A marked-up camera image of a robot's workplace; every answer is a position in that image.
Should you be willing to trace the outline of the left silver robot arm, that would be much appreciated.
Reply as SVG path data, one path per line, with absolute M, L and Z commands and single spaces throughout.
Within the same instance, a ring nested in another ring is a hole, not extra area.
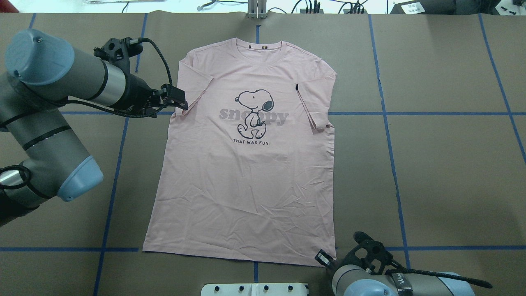
M 160 89 L 130 72 L 129 59 L 144 42 L 162 56 L 146 37 L 109 39 L 92 54 L 36 29 L 12 37 L 1 75 L 1 131 L 11 133 L 28 158 L 1 169 L 2 226 L 53 197 L 72 201 L 103 180 L 61 107 L 80 104 L 126 118 L 155 118 L 169 106 L 188 109 L 169 70 Z

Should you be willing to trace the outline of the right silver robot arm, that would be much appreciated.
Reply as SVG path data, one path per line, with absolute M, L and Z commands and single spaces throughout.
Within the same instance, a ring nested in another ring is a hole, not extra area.
M 327 268 L 336 296 L 475 295 L 470 283 L 455 273 L 398 271 L 372 275 L 357 265 L 337 266 L 337 261 L 323 250 L 319 250 L 314 258 Z

